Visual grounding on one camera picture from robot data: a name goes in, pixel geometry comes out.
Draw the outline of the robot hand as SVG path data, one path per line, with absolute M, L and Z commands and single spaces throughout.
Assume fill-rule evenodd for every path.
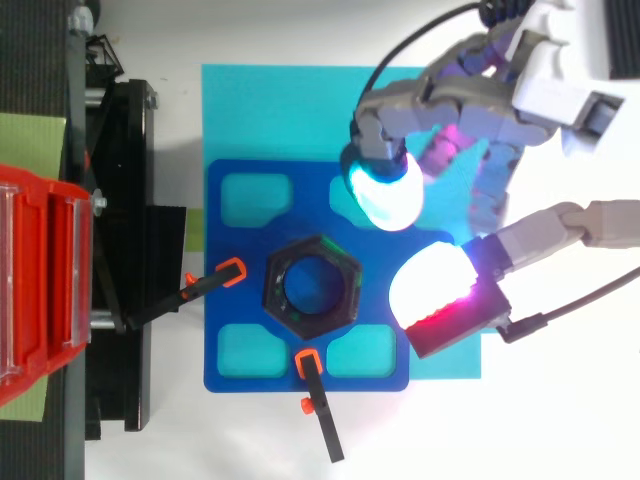
M 639 5 L 635 1 L 476 1 L 484 31 L 420 76 L 356 103 L 340 156 L 350 194 L 369 221 L 401 231 L 419 217 L 425 185 L 476 142 L 487 148 L 471 190 L 472 238 L 434 243 L 395 274 L 389 303 L 419 358 L 486 328 L 513 343 L 638 277 L 630 271 L 548 313 L 512 320 L 500 281 L 575 243 L 639 244 L 635 199 L 562 202 L 505 225 L 507 188 L 524 152 L 562 138 L 567 156 L 622 159 L 639 137 Z

